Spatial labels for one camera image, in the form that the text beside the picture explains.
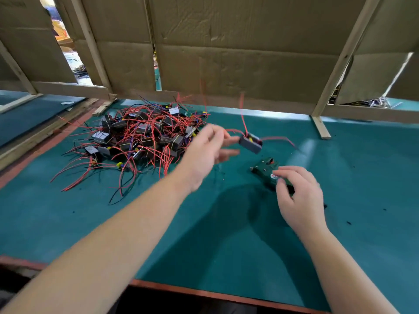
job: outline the green mat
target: green mat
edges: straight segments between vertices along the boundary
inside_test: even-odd
[[[209,112],[212,123],[243,126],[237,110]],[[287,136],[302,152],[286,142],[267,141],[259,155],[242,149],[234,160],[214,167],[185,200],[136,278],[329,310],[310,257],[281,217],[275,193],[249,170],[260,158],[273,156],[316,176],[331,231],[399,311],[416,313],[417,126],[331,121],[326,126],[332,140],[322,141],[307,116],[249,113],[257,115],[246,116],[251,133]],[[157,171],[142,174],[127,197],[112,206],[109,187],[117,186],[117,170],[98,172],[60,192],[84,171],[49,183],[68,163],[60,155],[76,138],[35,159],[0,190],[0,254],[49,263],[158,180]]]

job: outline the person's right arm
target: person's right arm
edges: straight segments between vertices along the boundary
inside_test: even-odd
[[[313,174],[298,166],[273,172],[287,178],[276,185],[280,211],[307,249],[334,314],[398,313],[326,226],[323,193]]]

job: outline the teal work surface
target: teal work surface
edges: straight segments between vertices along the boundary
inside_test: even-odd
[[[209,111],[210,122],[243,126],[237,110]],[[328,205],[330,230],[399,311],[416,313],[418,128],[329,119],[332,140],[322,141],[307,116],[245,114],[251,133],[287,136],[301,151],[284,141],[266,141],[259,155],[242,149],[237,158],[216,165],[182,204],[136,278],[328,310],[310,257],[282,219],[275,193],[249,170],[272,156],[313,172]],[[117,170],[98,172],[60,192],[84,171],[49,183],[69,162],[60,155],[76,138],[67,137],[36,158],[0,190],[0,254],[50,263],[158,180],[158,171],[142,174],[115,205],[108,200]]]

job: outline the person's left arm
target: person's left arm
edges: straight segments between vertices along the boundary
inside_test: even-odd
[[[183,200],[238,141],[209,124],[179,165],[51,263],[3,309],[9,313],[106,313],[157,245]]]

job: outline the red table edge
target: red table edge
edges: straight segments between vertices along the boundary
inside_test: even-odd
[[[34,269],[34,270],[43,270],[46,268],[48,264],[39,263],[39,262],[31,262],[24,259],[17,259],[17,258],[8,257],[6,255],[0,255],[0,265],[13,265],[13,266],[20,266],[20,267],[25,267],[29,269]],[[302,306],[264,301],[264,300],[259,300],[259,299],[251,299],[251,298],[242,297],[242,296],[223,294],[223,293],[217,293],[217,292],[209,292],[205,290],[195,290],[192,288],[183,288],[181,286],[155,283],[155,282],[149,282],[149,281],[143,281],[143,280],[137,280],[137,279],[133,279],[129,284],[132,286],[140,287],[140,288],[150,288],[154,290],[163,290],[163,291],[169,291],[169,292],[204,296],[204,297],[213,298],[213,299],[220,299],[220,300],[244,303],[244,304],[255,305],[255,306],[265,306],[265,307],[271,307],[274,309],[294,311],[296,313],[331,314],[330,312],[318,311],[315,309],[308,309]]]

